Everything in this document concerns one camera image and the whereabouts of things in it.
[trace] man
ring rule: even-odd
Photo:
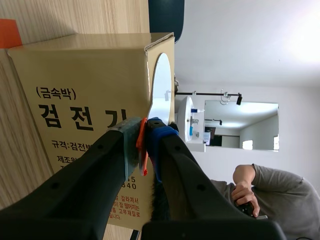
[[[255,217],[277,222],[289,240],[320,239],[320,197],[303,177],[253,164],[236,167],[235,185],[211,181],[230,203],[250,202]]]

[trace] gray shirt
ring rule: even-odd
[[[315,188],[296,174],[253,164],[252,191],[261,215],[277,222],[288,239],[320,240],[320,197]],[[233,183],[211,180],[231,203]]]

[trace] hand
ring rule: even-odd
[[[246,181],[239,182],[235,186],[235,189],[231,193],[231,196],[239,206],[250,202],[253,206],[253,216],[258,217],[260,207],[258,205],[258,200],[254,192],[251,190],[251,183]]]

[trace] screw hole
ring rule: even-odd
[[[54,182],[54,183],[51,185],[51,189],[57,189],[57,188],[59,188],[59,186],[60,186],[60,183]]]
[[[196,189],[198,189],[200,191],[204,191],[204,190],[206,190],[206,187],[202,184],[199,184],[198,186],[196,186]]]

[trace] mirror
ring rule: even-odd
[[[277,103],[205,101],[203,141],[208,146],[279,150]]]

